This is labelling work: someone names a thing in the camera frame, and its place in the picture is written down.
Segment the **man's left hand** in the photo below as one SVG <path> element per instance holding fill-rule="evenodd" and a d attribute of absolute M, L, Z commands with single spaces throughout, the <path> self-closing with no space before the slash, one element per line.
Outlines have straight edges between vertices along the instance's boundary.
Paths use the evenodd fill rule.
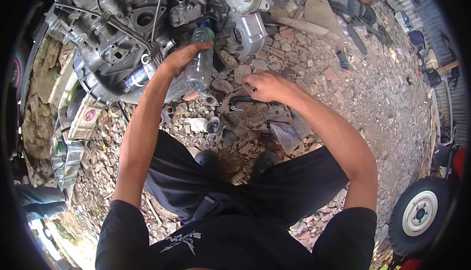
<path fill-rule="evenodd" d="M 182 68 L 195 57 L 198 51 L 209 49 L 213 44 L 213 41 L 205 41 L 201 43 L 192 43 L 187 46 L 180 46 L 177 50 L 168 55 L 168 57 L 162 62 L 162 66 L 168 67 L 168 71 L 176 77 L 180 75 Z"/>

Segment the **plastic bottle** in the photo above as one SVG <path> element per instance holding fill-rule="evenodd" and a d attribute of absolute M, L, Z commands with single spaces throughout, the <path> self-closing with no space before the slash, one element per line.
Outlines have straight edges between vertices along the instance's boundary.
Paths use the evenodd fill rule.
<path fill-rule="evenodd" d="M 214 41 L 214 32 L 209 22 L 201 23 L 191 37 L 191 43 Z M 183 70 L 186 83 L 192 89 L 204 91 L 211 84 L 213 48 L 199 51 Z"/>

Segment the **feet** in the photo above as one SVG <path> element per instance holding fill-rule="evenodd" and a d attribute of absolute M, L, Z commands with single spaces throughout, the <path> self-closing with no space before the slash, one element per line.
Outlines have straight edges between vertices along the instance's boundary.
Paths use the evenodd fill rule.
<path fill-rule="evenodd" d="M 253 164 L 252 175 L 250 181 L 257 181 L 257 179 L 264 173 L 269 167 L 277 165 L 280 162 L 278 156 L 271 151 L 262 152 Z"/>
<path fill-rule="evenodd" d="M 218 156 L 211 150 L 203 150 L 195 155 L 195 161 L 209 174 L 216 175 L 218 171 Z"/>

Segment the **hand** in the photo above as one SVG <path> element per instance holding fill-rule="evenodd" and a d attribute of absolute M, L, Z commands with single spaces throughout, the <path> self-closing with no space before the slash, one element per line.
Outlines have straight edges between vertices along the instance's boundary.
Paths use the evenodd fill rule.
<path fill-rule="evenodd" d="M 192 58 L 203 49 L 209 49 L 213 46 L 213 41 L 206 41 L 201 43 L 193 43 L 186 46 L 180 46 L 177 50 L 168 55 L 167 58 L 162 62 L 162 66 L 167 67 L 170 73 L 174 76 L 178 76 L 180 71 Z"/>
<path fill-rule="evenodd" d="M 249 95 L 261 102 L 286 103 L 287 98 L 296 93 L 298 86 L 279 73 L 273 71 L 258 70 L 242 78 L 242 86 Z"/>

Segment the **person's leg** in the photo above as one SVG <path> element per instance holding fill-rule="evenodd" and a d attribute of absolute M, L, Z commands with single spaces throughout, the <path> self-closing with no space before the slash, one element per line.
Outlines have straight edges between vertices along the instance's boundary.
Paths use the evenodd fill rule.
<path fill-rule="evenodd" d="M 15 187 L 21 206 L 65 201 L 65 195 L 59 188 L 47 186 L 38 186 L 35 188 L 33 185 L 29 184 L 19 184 L 15 185 Z"/>
<path fill-rule="evenodd" d="M 162 207 L 177 214 L 182 225 L 191 222 L 205 196 L 219 198 L 232 190 L 231 184 L 205 171 L 183 144 L 162 130 L 144 187 Z"/>
<path fill-rule="evenodd" d="M 49 218 L 56 214 L 65 212 L 67 205 L 65 202 L 54 202 L 49 204 L 31 204 L 24 207 L 26 219 L 28 222 L 32 220 Z"/>
<path fill-rule="evenodd" d="M 326 147 L 268 168 L 237 188 L 252 212 L 285 228 L 325 206 L 349 182 Z"/>

